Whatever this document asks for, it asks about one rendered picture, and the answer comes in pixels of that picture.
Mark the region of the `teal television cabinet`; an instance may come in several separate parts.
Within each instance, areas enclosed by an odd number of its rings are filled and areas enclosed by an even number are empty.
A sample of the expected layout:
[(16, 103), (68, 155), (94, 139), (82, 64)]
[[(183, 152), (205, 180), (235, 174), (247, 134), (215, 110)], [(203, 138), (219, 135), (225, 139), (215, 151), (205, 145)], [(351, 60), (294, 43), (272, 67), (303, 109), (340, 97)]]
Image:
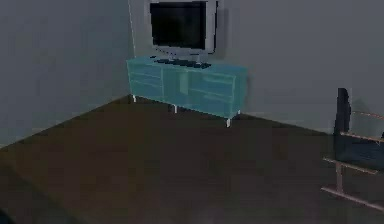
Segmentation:
[(222, 117), (226, 126), (241, 113), (247, 92), (248, 71), (241, 66), (138, 57), (126, 61), (129, 87), (136, 102), (143, 97)]

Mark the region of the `grey television set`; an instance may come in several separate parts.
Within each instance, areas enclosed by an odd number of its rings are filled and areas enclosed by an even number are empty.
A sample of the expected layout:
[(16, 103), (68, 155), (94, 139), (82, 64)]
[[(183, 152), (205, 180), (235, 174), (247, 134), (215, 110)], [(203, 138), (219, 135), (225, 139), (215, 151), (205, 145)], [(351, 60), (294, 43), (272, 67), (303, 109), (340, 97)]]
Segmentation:
[(216, 49), (217, 0), (151, 0), (152, 46), (168, 55), (156, 63), (206, 69)]

